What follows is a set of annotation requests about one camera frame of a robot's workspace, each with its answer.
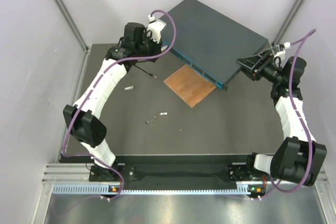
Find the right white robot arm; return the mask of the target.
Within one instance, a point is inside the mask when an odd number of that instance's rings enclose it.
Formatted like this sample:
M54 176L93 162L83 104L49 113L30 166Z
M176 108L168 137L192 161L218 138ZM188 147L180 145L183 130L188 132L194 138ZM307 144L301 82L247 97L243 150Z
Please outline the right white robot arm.
M312 186L327 155L310 133L303 113L303 97L298 87L307 63L290 57L281 67L267 49L261 54L238 58L242 72L253 81L265 78L272 83L271 98L280 117L284 141L274 155L252 153L245 174L252 180L262 175L304 186Z

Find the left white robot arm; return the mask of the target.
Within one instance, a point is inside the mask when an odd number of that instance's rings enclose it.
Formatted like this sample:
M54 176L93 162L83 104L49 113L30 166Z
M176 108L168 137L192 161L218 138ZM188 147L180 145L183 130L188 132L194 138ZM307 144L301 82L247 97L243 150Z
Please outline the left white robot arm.
M156 61L162 52L161 32L165 22L152 20L148 26L127 23L118 44L108 49L97 75L84 94L67 105L63 115L70 135L86 148L94 165L93 181L113 181L119 174L116 156L106 141L107 128L101 112L113 89L138 60Z

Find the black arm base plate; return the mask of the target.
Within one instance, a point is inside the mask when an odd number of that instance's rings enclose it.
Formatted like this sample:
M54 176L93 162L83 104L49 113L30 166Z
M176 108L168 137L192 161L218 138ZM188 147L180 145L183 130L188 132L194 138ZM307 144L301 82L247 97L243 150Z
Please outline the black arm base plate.
M89 181L123 189L233 189L237 182L263 181L252 169L251 155L119 155L117 178L93 181L94 162L88 156L61 157L62 164L85 164Z

